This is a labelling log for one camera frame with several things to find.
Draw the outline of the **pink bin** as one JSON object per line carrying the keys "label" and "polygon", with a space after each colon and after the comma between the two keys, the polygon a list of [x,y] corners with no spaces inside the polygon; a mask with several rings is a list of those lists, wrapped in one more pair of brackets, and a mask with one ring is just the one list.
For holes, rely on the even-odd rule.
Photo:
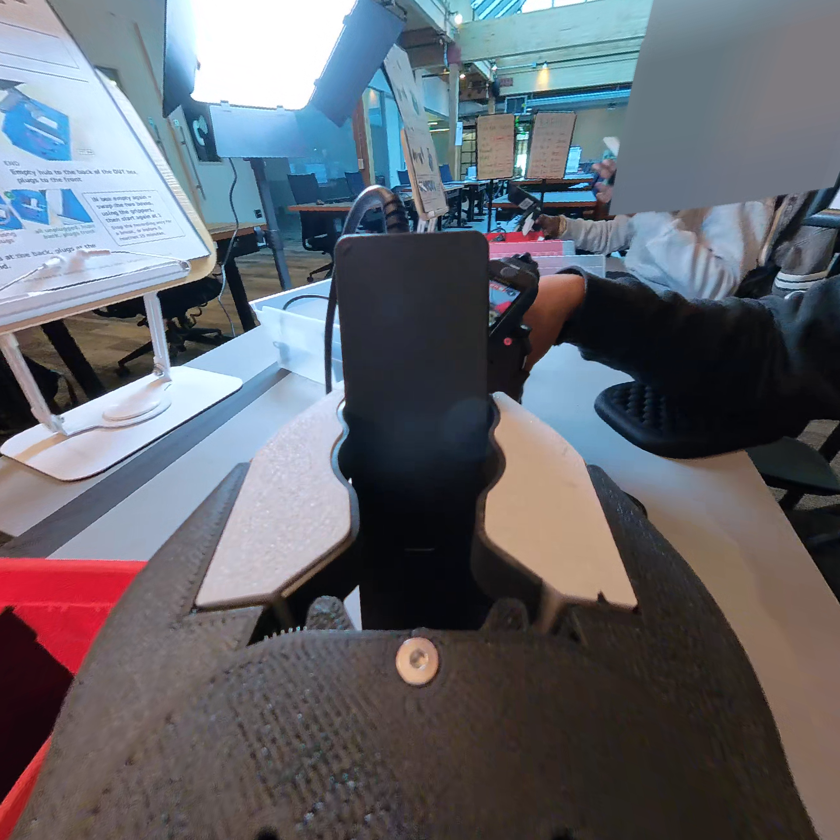
{"label": "pink bin", "polygon": [[561,239],[526,239],[526,238],[497,238],[488,239],[490,257],[515,257],[528,254],[533,259],[558,258],[575,256],[574,242]]}

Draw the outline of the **red plastic bin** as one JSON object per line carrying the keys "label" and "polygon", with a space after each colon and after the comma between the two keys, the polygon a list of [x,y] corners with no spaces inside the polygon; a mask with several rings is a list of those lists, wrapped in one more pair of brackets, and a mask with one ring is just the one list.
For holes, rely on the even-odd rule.
{"label": "red plastic bin", "polygon": [[[110,612],[144,565],[143,561],[3,558],[1,608],[11,607],[74,680]],[[51,733],[27,762],[2,759],[1,753],[1,838],[10,837],[23,813]]]}

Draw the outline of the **black light stand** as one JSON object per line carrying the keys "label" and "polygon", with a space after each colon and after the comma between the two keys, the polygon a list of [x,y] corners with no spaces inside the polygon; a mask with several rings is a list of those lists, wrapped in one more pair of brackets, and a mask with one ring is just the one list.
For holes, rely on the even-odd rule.
{"label": "black light stand", "polygon": [[266,173],[266,162],[263,159],[255,157],[248,157],[246,160],[255,177],[255,183],[266,219],[266,241],[272,253],[280,287],[283,291],[288,291],[292,288],[291,278],[278,228],[277,210],[270,192],[270,184]]}

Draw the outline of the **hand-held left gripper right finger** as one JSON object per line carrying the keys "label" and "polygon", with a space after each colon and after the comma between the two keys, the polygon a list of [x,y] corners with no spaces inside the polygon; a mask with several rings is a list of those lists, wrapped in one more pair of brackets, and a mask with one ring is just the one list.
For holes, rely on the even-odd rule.
{"label": "hand-held left gripper right finger", "polygon": [[492,396],[500,473],[480,503],[480,538],[538,586],[536,627],[568,606],[627,613],[637,597],[581,455],[508,395]]}

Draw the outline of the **black office chair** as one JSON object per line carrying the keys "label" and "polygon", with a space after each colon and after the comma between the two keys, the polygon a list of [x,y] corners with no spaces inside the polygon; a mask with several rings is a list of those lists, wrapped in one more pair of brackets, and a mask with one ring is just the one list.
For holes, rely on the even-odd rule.
{"label": "black office chair", "polygon": [[[203,310],[210,302],[216,300],[222,291],[223,285],[219,279],[206,276],[158,293],[171,361],[186,350],[187,343],[217,347],[230,340],[221,329],[201,327],[197,324]],[[144,300],[140,297],[113,303],[94,312],[105,319],[140,319],[139,326],[149,326]]]}
{"label": "black office chair", "polygon": [[764,483],[784,492],[780,508],[809,554],[838,552],[838,513],[829,507],[796,509],[806,496],[838,496],[838,472],[832,466],[838,451],[839,426],[818,448],[797,438],[783,437],[747,450]]}

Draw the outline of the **whiteboard on stand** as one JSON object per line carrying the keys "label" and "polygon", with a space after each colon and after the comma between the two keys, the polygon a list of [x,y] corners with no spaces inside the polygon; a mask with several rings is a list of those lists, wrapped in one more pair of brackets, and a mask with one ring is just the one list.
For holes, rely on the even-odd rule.
{"label": "whiteboard on stand", "polygon": [[476,121],[476,179],[506,181],[516,161],[516,117],[512,113],[479,116]]}
{"label": "whiteboard on stand", "polygon": [[565,176],[575,123],[575,112],[537,112],[532,116],[526,179],[550,181]]}

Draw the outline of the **clear plastic bin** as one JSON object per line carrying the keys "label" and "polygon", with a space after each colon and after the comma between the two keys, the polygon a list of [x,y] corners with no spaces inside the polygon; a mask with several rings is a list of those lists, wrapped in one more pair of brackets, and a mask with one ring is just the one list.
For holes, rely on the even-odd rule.
{"label": "clear plastic bin", "polygon": [[281,291],[249,303],[279,353],[280,366],[325,384],[324,327],[331,280]]}

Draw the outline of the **studio light panel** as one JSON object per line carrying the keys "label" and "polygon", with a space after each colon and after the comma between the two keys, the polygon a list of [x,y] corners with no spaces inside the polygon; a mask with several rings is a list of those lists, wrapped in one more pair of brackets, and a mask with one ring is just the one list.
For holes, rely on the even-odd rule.
{"label": "studio light panel", "polygon": [[405,25],[372,1],[165,2],[163,116],[204,105],[221,158],[305,156],[301,116],[344,126]]}

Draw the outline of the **black usb hub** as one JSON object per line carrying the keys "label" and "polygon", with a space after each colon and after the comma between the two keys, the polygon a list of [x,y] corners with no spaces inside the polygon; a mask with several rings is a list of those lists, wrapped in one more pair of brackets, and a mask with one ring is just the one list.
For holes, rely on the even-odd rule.
{"label": "black usb hub", "polygon": [[488,245],[475,231],[343,237],[339,466],[358,500],[363,622],[472,631],[490,444]]}

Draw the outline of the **instruction poster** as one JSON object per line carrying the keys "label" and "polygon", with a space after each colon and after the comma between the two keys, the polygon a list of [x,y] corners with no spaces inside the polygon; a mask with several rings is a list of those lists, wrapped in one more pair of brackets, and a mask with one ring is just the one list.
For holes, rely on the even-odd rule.
{"label": "instruction poster", "polygon": [[209,256],[47,2],[2,2],[1,84],[2,299]]}

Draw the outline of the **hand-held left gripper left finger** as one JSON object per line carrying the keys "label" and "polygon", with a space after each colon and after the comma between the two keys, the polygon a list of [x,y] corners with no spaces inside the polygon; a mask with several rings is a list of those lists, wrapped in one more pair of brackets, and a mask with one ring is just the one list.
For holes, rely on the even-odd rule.
{"label": "hand-held left gripper left finger", "polygon": [[195,607],[266,606],[299,590],[351,546],[358,501],[339,469],[344,394],[292,418],[250,462]]}

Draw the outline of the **black bin divider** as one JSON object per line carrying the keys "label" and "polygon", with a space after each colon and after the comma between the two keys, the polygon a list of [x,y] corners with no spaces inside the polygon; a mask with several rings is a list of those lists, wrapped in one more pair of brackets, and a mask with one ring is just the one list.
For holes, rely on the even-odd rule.
{"label": "black bin divider", "polygon": [[1,615],[1,753],[28,761],[53,730],[73,675],[11,607]]}

